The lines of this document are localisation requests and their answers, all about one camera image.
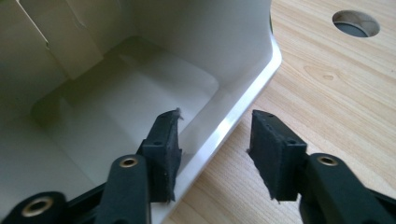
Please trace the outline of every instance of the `wooden table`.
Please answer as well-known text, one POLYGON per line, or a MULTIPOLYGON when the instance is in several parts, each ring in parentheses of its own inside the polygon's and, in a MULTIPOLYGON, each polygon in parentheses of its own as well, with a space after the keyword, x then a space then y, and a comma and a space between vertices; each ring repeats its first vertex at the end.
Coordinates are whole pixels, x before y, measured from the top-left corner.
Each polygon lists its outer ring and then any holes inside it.
POLYGON ((301 223, 298 203, 271 201, 248 157, 251 110, 281 118, 309 145, 396 198, 396 2, 274 0, 283 62, 271 83, 165 223, 301 223), (374 17, 378 35, 339 31, 332 15, 374 17))

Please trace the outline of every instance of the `brass insert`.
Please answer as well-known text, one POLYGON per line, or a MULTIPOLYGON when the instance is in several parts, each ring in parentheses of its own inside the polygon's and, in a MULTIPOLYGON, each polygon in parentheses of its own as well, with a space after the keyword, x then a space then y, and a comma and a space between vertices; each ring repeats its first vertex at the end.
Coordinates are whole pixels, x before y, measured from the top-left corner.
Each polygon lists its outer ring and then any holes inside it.
POLYGON ((129 168, 137 165, 137 159, 135 158, 125 158, 120 162, 120 167, 129 168))
POLYGON ((43 212, 47 211, 52 207, 53 200, 51 197, 41 197, 32 200, 29 204, 27 204, 23 210, 22 215, 24 217, 35 217, 43 212))
POLYGON ((338 161, 336 161, 333 158, 326 157, 326 156, 318 157, 318 161, 320 163, 322 163, 323 165, 328 165, 328 166, 336 166, 336 165, 338 165, 338 161))

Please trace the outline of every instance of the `white plastic tray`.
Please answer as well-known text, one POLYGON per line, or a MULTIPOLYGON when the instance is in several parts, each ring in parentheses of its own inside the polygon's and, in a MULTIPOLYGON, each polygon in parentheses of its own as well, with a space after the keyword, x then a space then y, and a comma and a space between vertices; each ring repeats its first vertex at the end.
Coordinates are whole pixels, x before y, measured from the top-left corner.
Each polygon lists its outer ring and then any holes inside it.
MULTIPOLYGON (((106 181, 179 107, 177 201, 279 67, 270 1, 0 1, 0 219, 106 181)), ((159 223, 176 203, 153 204, 159 223)))

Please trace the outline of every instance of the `black clamp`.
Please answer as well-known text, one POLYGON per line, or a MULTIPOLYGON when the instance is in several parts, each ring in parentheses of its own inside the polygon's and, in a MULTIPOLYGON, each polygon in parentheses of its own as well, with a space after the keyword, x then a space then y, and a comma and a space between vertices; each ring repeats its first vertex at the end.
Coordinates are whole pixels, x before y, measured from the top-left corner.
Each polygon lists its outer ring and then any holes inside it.
POLYGON ((136 155, 116 159, 107 182, 67 202, 60 192, 43 192, 14 207, 3 224, 147 224, 150 203, 175 200, 181 160, 179 109, 161 114, 136 155))
POLYGON ((302 195, 304 223, 396 223, 396 201, 367 189, 340 159, 308 156, 307 144, 276 116, 254 110, 248 155, 271 199, 302 195))

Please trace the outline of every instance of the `black rubber jaw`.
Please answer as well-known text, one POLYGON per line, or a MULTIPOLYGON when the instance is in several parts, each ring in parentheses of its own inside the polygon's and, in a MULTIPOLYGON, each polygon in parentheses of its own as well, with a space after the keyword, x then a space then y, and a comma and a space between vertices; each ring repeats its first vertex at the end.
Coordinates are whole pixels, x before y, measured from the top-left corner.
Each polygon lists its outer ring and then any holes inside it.
POLYGON ((248 155, 260 172, 271 199, 295 201, 296 167, 304 162, 306 143, 276 116, 253 110, 248 155))
POLYGON ((158 116, 147 139, 143 140, 136 153, 144 156, 148 163, 152 203, 169 203, 175 200, 174 188, 181 161, 181 149, 177 140, 179 118, 179 109, 158 116))

